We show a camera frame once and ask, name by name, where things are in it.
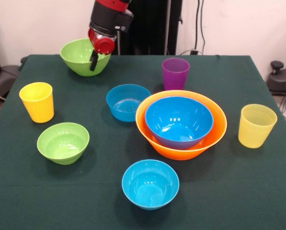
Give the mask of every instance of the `purple plastic cup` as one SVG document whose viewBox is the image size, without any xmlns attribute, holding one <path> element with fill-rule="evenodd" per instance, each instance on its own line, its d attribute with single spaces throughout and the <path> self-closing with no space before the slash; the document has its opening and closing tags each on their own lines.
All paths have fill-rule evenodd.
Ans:
<svg viewBox="0 0 286 230">
<path fill-rule="evenodd" d="M 190 63 L 182 58 L 172 57 L 163 61 L 165 90 L 184 90 Z"/>
</svg>

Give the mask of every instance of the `light green bowl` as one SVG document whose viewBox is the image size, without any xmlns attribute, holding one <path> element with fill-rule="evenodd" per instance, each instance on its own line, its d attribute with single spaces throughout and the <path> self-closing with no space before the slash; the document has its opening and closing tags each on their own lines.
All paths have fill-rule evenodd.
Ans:
<svg viewBox="0 0 286 230">
<path fill-rule="evenodd" d="M 83 126 L 59 123 L 42 132 L 37 140 L 37 149 L 54 163 L 68 165 L 80 158 L 89 141 L 89 132 Z"/>
<path fill-rule="evenodd" d="M 98 62 L 94 71 L 90 71 L 90 57 L 94 47 L 89 38 L 79 39 L 67 43 L 61 49 L 60 55 L 66 65 L 77 74 L 90 77 L 103 71 L 108 64 L 111 55 L 98 55 Z"/>
</svg>

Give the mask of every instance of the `yellow cup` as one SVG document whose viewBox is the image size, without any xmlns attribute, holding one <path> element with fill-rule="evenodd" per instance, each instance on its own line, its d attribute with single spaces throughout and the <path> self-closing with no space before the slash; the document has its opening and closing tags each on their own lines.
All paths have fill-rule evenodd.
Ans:
<svg viewBox="0 0 286 230">
<path fill-rule="evenodd" d="M 53 118 L 52 87 L 48 83 L 28 84 L 20 90 L 19 97 L 34 122 L 44 123 Z"/>
<path fill-rule="evenodd" d="M 276 113 L 261 104 L 248 104 L 240 115 L 239 141 L 248 148 L 260 147 L 277 122 Z"/>
</svg>

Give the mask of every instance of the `blue bowl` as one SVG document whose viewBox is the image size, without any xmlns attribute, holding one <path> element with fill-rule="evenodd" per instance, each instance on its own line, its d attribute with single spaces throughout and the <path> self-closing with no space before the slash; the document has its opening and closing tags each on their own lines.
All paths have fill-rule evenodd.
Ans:
<svg viewBox="0 0 286 230">
<path fill-rule="evenodd" d="M 162 98 L 147 109 L 146 124 L 164 146 L 186 150 L 212 129 L 213 116 L 200 102 L 186 97 Z"/>
<path fill-rule="evenodd" d="M 151 93 L 144 87 L 134 84 L 119 85 L 111 89 L 106 102 L 113 116 L 121 121 L 135 121 L 135 113 L 139 104 Z"/>
<path fill-rule="evenodd" d="M 175 198 L 179 178 L 171 166 L 157 160 L 143 160 L 126 170 L 122 188 L 133 204 L 145 210 L 155 210 Z"/>
</svg>

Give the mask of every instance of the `orange bowl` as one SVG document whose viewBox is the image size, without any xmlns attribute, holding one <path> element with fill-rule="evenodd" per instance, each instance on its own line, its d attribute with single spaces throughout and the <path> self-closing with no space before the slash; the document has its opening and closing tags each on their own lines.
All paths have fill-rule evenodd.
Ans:
<svg viewBox="0 0 286 230">
<path fill-rule="evenodd" d="M 214 118 L 214 125 L 212 130 L 209 134 L 200 141 L 197 145 L 191 147 L 187 150 L 177 150 L 177 149 L 170 149 L 167 147 L 162 146 L 152 135 L 151 131 L 149 130 L 148 126 L 145 122 L 145 113 L 150 104 L 153 102 L 164 98 L 164 97 L 171 97 L 171 96 L 181 96 L 181 97 L 188 97 L 194 100 L 197 100 L 203 103 L 208 109 L 211 111 L 213 118 Z M 198 156 L 203 151 L 207 150 L 211 146 L 218 143 L 222 137 L 225 135 L 227 130 L 227 119 L 225 116 L 224 111 L 212 101 L 210 98 L 198 94 L 196 92 L 191 91 L 184 91 L 184 90 L 170 90 L 170 91 L 163 91 L 156 93 L 154 95 L 149 96 L 146 98 L 138 107 L 136 113 L 136 123 L 139 131 L 141 134 L 149 141 L 149 143 L 154 147 L 154 149 L 164 157 L 184 161 L 188 159 L 192 159 Z"/>
</svg>

